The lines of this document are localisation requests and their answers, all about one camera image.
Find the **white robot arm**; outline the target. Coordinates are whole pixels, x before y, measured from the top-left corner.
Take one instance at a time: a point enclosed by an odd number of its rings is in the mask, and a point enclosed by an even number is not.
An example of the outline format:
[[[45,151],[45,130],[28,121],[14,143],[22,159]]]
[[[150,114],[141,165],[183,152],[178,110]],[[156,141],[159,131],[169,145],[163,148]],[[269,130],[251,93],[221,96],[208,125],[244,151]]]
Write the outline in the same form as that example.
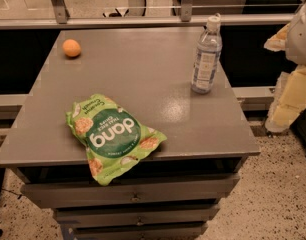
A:
[[[265,122],[268,131],[280,133],[306,109],[306,2],[290,23],[265,42],[264,48],[284,51],[286,59],[297,65],[291,73],[280,74]]]

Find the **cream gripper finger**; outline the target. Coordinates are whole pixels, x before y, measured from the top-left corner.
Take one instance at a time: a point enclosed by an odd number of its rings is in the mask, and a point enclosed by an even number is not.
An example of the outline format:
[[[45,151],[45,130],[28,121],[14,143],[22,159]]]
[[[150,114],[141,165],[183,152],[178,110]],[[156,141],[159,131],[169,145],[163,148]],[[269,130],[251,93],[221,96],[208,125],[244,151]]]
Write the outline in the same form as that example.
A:
[[[299,65],[290,74],[282,72],[277,80],[274,101],[270,105],[265,128],[281,133],[306,109],[306,66]]]
[[[264,48],[273,52],[284,51],[287,32],[290,24],[286,24],[276,34],[270,37],[264,44]]]

